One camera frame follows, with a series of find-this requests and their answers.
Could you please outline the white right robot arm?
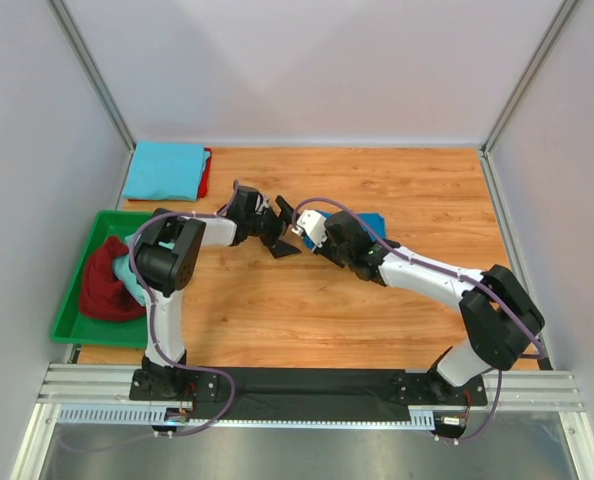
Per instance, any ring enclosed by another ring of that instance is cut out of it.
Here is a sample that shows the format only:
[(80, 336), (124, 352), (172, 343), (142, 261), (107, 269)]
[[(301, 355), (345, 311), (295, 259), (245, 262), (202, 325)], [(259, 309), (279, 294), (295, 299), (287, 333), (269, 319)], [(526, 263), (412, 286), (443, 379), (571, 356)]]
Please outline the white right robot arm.
[(359, 279), (410, 290), (461, 314), (467, 338), (449, 348), (431, 367), (427, 390), (447, 404), (464, 385), (489, 369), (507, 371), (521, 358), (545, 319), (508, 268), (488, 270), (446, 264), (379, 237), (359, 215), (340, 211), (326, 216), (305, 210), (293, 232), (313, 244), (313, 252)]

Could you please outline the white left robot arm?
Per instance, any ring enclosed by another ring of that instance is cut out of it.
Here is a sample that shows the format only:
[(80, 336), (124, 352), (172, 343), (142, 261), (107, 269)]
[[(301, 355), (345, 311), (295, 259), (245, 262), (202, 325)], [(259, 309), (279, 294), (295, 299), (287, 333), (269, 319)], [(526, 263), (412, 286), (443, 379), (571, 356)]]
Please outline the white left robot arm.
[(185, 368), (182, 304), (203, 247), (234, 247), (254, 237), (275, 259), (300, 252), (282, 240), (293, 207), (281, 196), (276, 205), (274, 209), (257, 189), (236, 184), (231, 198), (215, 213), (157, 209), (138, 229), (129, 245), (128, 261), (144, 292), (148, 333), (141, 367), (133, 374), (130, 399), (190, 398), (193, 380)]

